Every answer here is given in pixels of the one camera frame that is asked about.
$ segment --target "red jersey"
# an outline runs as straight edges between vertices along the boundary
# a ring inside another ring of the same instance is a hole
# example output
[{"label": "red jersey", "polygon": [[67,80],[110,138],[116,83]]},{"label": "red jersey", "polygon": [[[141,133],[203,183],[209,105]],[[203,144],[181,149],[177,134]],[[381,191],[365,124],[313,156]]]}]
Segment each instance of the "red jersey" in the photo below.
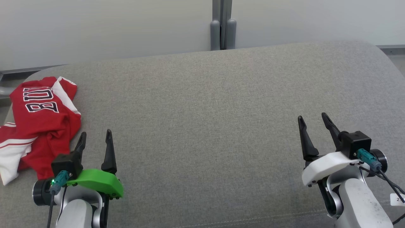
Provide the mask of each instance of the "red jersey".
[{"label": "red jersey", "polygon": [[2,131],[4,126],[0,128],[0,175],[4,185],[17,177],[15,161],[12,174],[2,172],[6,170],[4,158],[12,146],[8,143],[3,147],[7,151],[1,151],[1,143],[7,140],[25,140],[21,141],[24,143],[33,139],[29,153],[29,143],[25,148],[19,147],[18,152],[12,150],[16,154],[14,160],[20,159],[19,169],[32,167],[38,179],[53,177],[51,162],[58,154],[70,152],[69,142],[81,125],[81,115],[72,102],[76,91],[77,85],[65,78],[45,77],[40,81],[24,82],[11,93],[15,120],[13,134],[6,133],[6,128]]}]

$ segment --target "cable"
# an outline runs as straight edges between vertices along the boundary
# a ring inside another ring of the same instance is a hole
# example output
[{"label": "cable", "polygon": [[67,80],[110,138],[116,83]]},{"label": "cable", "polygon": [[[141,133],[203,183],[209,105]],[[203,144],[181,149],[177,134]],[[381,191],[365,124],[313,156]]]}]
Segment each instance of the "cable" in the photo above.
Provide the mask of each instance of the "cable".
[{"label": "cable", "polygon": [[[366,168],[364,168],[364,167],[362,167],[362,166],[360,166],[359,168],[360,168],[361,170],[364,170],[364,171],[366,171],[366,172],[368,172],[368,173],[371,173],[371,174],[373,174],[373,175],[379,177],[380,179],[382,179],[382,180],[384,180],[384,181],[387,181],[387,180],[386,180],[384,177],[382,177],[380,174],[378,174],[378,173],[376,173],[376,172],[374,172],[374,171],[372,171],[372,170],[368,170],[368,169],[366,169]],[[405,191],[402,190],[397,184],[395,184],[395,183],[392,182],[392,181],[391,181],[391,183],[392,183],[402,194],[405,194]]]},{"label": "cable", "polygon": [[49,191],[51,192],[51,203],[49,205],[49,215],[48,215],[48,224],[47,228],[51,226],[51,219],[52,219],[52,208],[53,208],[53,200],[55,199],[55,195],[58,195],[62,186],[66,184],[69,179],[69,173],[66,170],[62,170],[59,174],[51,181],[51,186]]},{"label": "cable", "polygon": [[[372,171],[372,170],[368,170],[362,166],[359,167],[361,170],[364,170],[368,173],[374,174],[377,177],[381,178],[382,180],[387,181],[388,183],[391,183],[393,186],[395,186],[402,194],[405,194],[405,191],[402,190],[397,184],[395,184],[394,182],[392,182],[391,180],[389,180],[388,178],[384,178],[385,174],[383,176],[380,176],[378,173]],[[401,219],[405,218],[405,214],[403,214],[401,217],[399,217],[397,220],[393,221],[392,224],[395,225],[397,224]]]},{"label": "cable", "polygon": [[57,221],[59,221],[60,216],[62,215],[63,203],[65,202],[65,194],[66,194],[66,189],[67,189],[67,188],[68,188],[68,187],[66,186],[66,187],[65,187],[65,190],[63,191],[62,203],[60,204],[60,213],[59,213],[59,216],[58,216]]},{"label": "cable", "polygon": [[392,181],[390,181],[388,179],[388,177],[385,175],[385,173],[383,171],[381,171],[380,167],[377,167],[378,172],[380,172],[380,174],[387,180],[388,184],[391,186],[391,188],[394,190],[394,192],[396,193],[396,195],[401,199],[401,201],[403,203],[405,203],[404,198],[402,198],[401,194],[398,192],[398,190],[395,188],[395,186],[393,185]]},{"label": "cable", "polygon": [[52,220],[52,209],[53,209],[53,200],[55,199],[55,192],[51,192],[51,204],[49,205],[49,215],[48,215],[48,224],[47,228],[51,227],[51,220]]},{"label": "cable", "polygon": [[393,221],[392,224],[395,225],[397,224],[401,219],[405,218],[405,214],[403,214],[401,217],[399,217],[397,220]]}]

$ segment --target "gray couch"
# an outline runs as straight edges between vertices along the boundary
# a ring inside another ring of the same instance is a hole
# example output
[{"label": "gray couch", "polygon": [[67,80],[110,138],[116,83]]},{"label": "gray couch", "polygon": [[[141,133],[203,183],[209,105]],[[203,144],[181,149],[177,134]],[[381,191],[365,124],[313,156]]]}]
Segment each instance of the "gray couch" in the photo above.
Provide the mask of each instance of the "gray couch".
[{"label": "gray couch", "polygon": [[[112,130],[125,197],[110,202],[109,227],[333,227],[319,189],[301,182],[299,115],[321,154],[334,151],[321,112],[340,130],[370,135],[388,157],[387,175],[405,187],[405,78],[368,43],[87,62],[28,80],[47,76],[78,84],[85,168],[100,168]],[[27,170],[0,186],[4,227],[46,225],[48,207],[32,200],[35,181]],[[367,182],[392,220],[405,213],[389,205],[387,183]]]}]

